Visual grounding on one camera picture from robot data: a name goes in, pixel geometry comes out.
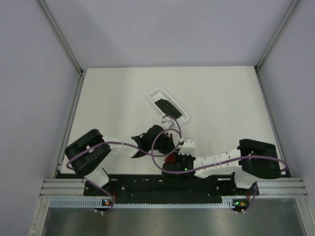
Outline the red leather card holder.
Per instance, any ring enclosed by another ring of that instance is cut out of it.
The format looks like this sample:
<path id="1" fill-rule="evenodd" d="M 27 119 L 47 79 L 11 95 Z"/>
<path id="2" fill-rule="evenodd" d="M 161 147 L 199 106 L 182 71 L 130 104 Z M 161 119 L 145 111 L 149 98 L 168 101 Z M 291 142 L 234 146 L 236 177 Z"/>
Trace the red leather card holder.
<path id="1" fill-rule="evenodd" d="M 164 161 L 165 163 L 175 163 L 175 159 L 176 159 L 176 155 L 173 153 L 173 154 L 168 155 Z"/>

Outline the white plastic tray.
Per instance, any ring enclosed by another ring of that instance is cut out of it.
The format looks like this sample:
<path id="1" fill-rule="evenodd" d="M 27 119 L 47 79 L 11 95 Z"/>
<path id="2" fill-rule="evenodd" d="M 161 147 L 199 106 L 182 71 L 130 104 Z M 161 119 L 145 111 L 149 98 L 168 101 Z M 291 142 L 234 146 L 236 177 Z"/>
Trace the white plastic tray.
<path id="1" fill-rule="evenodd" d="M 147 94 L 148 100 L 164 116 L 172 116 L 179 125 L 189 120 L 188 113 L 163 88 L 156 88 Z"/>

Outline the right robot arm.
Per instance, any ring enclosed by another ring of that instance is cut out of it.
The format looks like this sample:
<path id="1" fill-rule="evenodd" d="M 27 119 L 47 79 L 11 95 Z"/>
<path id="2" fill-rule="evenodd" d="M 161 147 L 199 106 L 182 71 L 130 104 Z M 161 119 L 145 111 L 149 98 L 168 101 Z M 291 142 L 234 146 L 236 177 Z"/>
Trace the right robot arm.
<path id="1" fill-rule="evenodd" d="M 192 138 L 181 139 L 183 143 L 174 152 L 172 161 L 165 160 L 161 174 L 165 177 L 206 179 L 214 176 L 234 176 L 230 190 L 237 195 L 262 179 L 278 179 L 282 171 L 273 144 L 242 139 L 239 145 L 222 154 L 205 157 L 192 156 L 195 142 Z"/>

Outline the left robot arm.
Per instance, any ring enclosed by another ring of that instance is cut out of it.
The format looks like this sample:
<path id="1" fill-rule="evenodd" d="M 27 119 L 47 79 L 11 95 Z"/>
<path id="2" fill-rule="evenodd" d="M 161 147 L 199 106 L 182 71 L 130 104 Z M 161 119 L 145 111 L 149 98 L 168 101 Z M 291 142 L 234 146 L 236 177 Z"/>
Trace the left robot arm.
<path id="1" fill-rule="evenodd" d="M 105 141 L 99 130 L 92 129 L 65 149 L 68 158 L 66 167 L 79 177 L 94 183 L 99 194 L 106 195 L 111 191 L 112 184 L 105 171 L 105 158 L 139 158 L 149 153 L 151 148 L 162 155 L 169 154 L 175 150 L 173 138 L 166 133 L 156 137 L 163 130 L 164 127 L 154 125 L 138 136 Z"/>

